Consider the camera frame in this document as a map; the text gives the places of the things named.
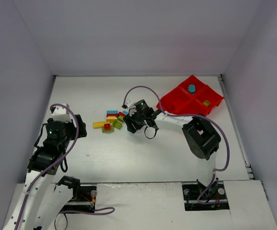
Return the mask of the green lego brick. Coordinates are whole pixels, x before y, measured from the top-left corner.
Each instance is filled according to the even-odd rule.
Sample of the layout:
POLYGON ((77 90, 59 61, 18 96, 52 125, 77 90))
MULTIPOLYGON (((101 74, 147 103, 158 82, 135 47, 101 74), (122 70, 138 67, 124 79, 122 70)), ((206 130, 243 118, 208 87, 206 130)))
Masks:
POLYGON ((203 105, 205 105, 205 106, 210 106, 211 103, 210 103, 208 100, 206 100, 206 101, 203 102, 203 105))
POLYGON ((117 120, 114 121, 112 125, 113 125, 114 128, 119 129, 119 130, 120 130, 120 129, 122 128, 122 126, 123 126, 123 124, 122 124, 121 122, 117 121, 117 120))
POLYGON ((118 117, 118 121, 120 121, 120 122, 123 123, 123 122, 124 122, 124 117, 120 115, 120 116, 118 117))

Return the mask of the long yellow lego plate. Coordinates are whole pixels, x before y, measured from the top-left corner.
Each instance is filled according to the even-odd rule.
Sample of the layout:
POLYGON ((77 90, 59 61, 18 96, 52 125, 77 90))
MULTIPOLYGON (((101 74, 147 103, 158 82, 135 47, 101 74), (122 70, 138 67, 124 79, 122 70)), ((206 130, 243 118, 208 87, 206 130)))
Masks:
POLYGON ((98 129, 98 128, 102 128, 106 124, 110 124, 110 122, 109 121, 93 122, 92 127, 93 129, 98 129))

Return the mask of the green lego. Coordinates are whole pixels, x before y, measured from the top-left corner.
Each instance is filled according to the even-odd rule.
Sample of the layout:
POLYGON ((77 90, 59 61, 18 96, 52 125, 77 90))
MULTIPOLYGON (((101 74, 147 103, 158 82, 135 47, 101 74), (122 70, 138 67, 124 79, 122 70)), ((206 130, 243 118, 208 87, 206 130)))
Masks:
POLYGON ((102 127, 102 132, 103 133, 110 133, 110 132, 113 132, 114 131, 114 127, 111 126, 111 125, 105 125, 102 127))

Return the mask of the small red lego brick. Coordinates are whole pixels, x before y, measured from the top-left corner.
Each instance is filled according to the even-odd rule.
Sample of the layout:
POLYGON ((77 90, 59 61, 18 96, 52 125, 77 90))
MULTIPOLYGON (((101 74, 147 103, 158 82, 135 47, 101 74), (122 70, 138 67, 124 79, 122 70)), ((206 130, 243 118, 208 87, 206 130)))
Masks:
POLYGON ((110 130, 110 129, 111 129, 110 123, 104 124, 104 130, 110 130))

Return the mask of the large blue lego brick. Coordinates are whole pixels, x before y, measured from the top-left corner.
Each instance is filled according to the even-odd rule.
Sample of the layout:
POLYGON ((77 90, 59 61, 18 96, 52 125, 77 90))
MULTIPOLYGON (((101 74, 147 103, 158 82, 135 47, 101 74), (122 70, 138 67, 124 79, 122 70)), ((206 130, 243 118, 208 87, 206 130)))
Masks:
POLYGON ((194 94, 196 92, 196 87, 194 84, 190 84, 188 86, 188 91, 191 93, 191 94, 194 94))

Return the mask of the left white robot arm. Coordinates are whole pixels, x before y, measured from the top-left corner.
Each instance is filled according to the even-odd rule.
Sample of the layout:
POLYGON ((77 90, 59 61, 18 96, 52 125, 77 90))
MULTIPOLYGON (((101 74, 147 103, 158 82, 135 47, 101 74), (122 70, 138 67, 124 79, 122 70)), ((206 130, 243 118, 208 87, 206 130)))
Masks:
POLYGON ((6 230, 48 229, 63 206, 79 192, 79 179, 64 176, 53 194, 53 200, 41 206, 47 188, 77 139, 87 136, 86 124, 81 116, 71 111, 53 113, 42 127, 46 129, 47 137, 41 147, 34 144, 36 151, 29 160, 24 187, 4 226, 6 230))

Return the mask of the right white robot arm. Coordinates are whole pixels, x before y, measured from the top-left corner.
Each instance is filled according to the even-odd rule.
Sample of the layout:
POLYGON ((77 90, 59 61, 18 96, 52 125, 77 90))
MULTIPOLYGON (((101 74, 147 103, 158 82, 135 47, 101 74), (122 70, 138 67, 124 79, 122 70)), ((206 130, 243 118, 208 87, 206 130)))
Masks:
POLYGON ((197 182, 205 187, 210 184, 221 138, 209 121, 201 116, 165 115, 160 109, 153 110, 143 99, 127 100, 122 107, 127 110, 124 122, 133 134, 142 128, 152 128, 155 134, 160 129, 182 134, 197 157, 197 182))

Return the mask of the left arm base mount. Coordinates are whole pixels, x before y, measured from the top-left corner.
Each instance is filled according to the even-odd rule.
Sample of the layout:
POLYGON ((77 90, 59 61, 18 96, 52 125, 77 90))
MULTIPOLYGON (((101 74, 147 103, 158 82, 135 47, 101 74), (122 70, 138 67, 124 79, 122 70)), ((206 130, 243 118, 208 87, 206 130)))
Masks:
POLYGON ((84 184, 81 186, 79 194, 67 202, 61 211, 82 211, 88 213, 95 212, 97 196, 97 186, 84 184))

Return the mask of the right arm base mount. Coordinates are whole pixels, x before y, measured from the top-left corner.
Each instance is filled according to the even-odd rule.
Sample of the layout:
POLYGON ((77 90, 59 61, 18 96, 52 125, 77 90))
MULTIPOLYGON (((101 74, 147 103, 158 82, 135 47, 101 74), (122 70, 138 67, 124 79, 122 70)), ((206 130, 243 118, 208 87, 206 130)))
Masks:
POLYGON ((229 203, 223 182, 214 182, 212 187, 202 195, 205 189, 199 184, 182 184, 185 211, 229 210, 229 203))

